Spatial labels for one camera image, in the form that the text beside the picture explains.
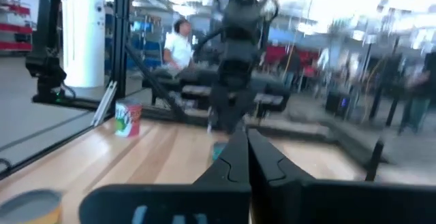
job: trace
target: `white shirt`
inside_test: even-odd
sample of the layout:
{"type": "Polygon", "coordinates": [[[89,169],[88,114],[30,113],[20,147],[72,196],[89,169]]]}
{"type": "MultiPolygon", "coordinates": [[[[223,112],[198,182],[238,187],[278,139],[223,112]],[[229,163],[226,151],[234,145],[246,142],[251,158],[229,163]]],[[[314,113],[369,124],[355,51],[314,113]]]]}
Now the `white shirt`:
{"type": "Polygon", "coordinates": [[[193,53],[187,37],[173,33],[167,36],[164,48],[171,52],[172,59],[180,68],[189,65],[193,53]]]}

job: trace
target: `ceiling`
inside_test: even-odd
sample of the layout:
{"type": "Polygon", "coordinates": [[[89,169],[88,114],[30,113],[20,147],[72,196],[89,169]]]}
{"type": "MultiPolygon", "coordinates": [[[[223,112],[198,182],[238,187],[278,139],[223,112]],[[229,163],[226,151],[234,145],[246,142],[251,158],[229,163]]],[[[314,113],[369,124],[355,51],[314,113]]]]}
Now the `ceiling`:
{"type": "MultiPolygon", "coordinates": [[[[210,13],[212,5],[212,0],[147,1],[157,7],[171,7],[181,14],[210,13]]],[[[427,42],[436,43],[436,0],[278,1],[280,17],[273,24],[277,29],[305,32],[306,35],[329,34],[334,29],[362,41],[400,35],[401,45],[415,49],[422,48],[427,42]]]]}

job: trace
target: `wooden tabletop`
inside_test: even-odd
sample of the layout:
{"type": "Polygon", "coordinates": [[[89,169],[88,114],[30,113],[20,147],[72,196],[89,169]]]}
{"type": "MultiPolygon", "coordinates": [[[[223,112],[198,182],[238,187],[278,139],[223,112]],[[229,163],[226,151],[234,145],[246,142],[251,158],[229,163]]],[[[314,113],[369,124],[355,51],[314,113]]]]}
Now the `wooden tabletop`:
{"type": "MultiPolygon", "coordinates": [[[[212,146],[222,133],[174,123],[142,121],[140,135],[114,135],[114,121],[80,136],[0,182],[0,203],[39,188],[63,193],[63,222],[78,222],[78,206],[95,188],[113,183],[192,183],[211,164],[212,146]]],[[[271,142],[318,178],[354,179],[359,169],[334,146],[271,142]]]]}

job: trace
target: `person in jeans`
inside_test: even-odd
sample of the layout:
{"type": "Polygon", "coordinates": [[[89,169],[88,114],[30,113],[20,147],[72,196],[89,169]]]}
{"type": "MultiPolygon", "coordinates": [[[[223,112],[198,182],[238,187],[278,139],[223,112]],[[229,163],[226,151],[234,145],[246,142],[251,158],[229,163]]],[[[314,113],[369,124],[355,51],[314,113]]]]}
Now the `person in jeans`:
{"type": "Polygon", "coordinates": [[[294,76],[300,71],[300,57],[296,51],[293,50],[280,59],[279,66],[285,72],[283,77],[285,86],[291,89],[294,76]]]}
{"type": "Polygon", "coordinates": [[[409,97],[404,106],[399,134],[407,127],[414,133],[419,132],[421,128],[436,84],[436,73],[431,69],[431,66],[427,65],[421,74],[411,77],[406,84],[409,97]]]}

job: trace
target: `white pillar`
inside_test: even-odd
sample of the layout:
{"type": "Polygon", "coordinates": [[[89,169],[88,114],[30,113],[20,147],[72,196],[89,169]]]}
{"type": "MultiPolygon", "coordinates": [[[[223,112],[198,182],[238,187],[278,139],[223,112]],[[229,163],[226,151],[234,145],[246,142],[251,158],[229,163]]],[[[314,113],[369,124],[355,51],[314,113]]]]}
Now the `white pillar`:
{"type": "Polygon", "coordinates": [[[104,85],[104,0],[63,0],[63,68],[65,84],[104,85]]]}

